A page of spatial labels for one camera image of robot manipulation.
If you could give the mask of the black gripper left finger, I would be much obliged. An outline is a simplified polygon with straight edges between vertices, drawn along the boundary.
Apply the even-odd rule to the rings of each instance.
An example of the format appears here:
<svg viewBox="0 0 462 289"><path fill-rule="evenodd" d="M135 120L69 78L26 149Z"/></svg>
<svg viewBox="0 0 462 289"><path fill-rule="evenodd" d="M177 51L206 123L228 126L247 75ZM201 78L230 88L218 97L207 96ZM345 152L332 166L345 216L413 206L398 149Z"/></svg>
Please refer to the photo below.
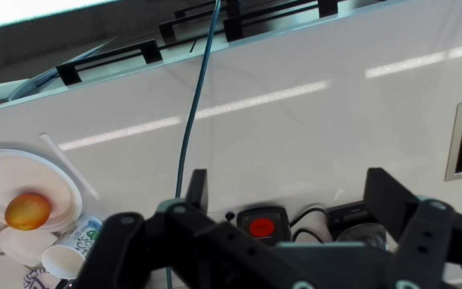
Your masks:
<svg viewBox="0 0 462 289"><path fill-rule="evenodd" d="M172 267L190 289L291 289L294 266L236 226L214 221L207 198L207 170L198 168L186 197L164 200L151 218L109 216L74 289L145 289L159 267Z"/></svg>

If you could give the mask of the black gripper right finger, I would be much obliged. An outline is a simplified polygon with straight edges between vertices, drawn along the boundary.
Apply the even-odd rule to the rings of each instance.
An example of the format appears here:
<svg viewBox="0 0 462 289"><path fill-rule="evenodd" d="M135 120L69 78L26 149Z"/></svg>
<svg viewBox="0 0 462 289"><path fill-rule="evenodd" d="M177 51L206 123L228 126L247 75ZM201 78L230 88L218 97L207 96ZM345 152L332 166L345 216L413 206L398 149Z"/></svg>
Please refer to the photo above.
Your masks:
<svg viewBox="0 0 462 289"><path fill-rule="evenodd" d="M411 192L385 168L368 170L366 208L398 243L387 280L395 289L453 289L448 263L462 267L462 213L440 198Z"/></svg>

